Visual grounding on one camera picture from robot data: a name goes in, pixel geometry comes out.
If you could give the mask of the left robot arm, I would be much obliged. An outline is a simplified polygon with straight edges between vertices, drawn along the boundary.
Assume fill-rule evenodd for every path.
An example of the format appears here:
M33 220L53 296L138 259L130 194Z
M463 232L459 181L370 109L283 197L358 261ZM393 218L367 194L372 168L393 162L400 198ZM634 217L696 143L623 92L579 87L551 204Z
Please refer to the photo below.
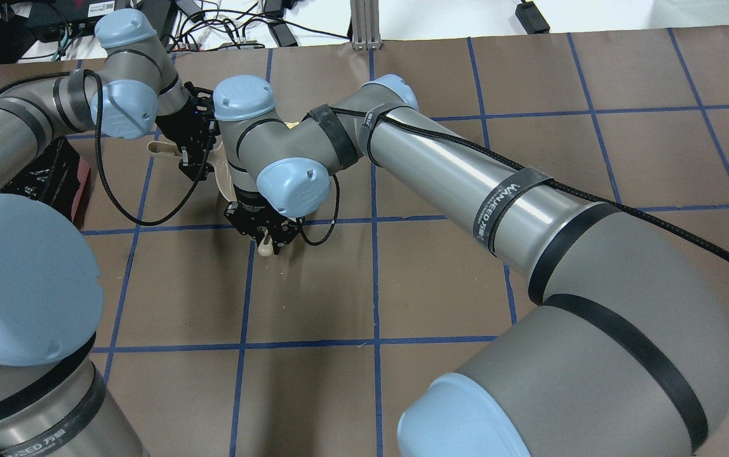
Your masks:
M90 355L104 308L95 255L72 221L4 186L51 142L95 134L172 140L194 184L210 166L210 127L196 90L144 13L100 18L102 70L32 76L0 89L0 456L147 456Z

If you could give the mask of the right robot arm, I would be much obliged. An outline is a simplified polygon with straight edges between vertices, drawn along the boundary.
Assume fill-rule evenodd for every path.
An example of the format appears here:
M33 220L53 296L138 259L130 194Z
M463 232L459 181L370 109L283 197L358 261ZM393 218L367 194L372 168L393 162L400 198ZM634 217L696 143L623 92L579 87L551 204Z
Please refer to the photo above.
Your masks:
M726 420L728 319L669 235L727 249L461 138L394 74L294 128L258 76L213 103L228 161L287 220L365 158L524 275L535 308L403 411L402 456L692 456Z

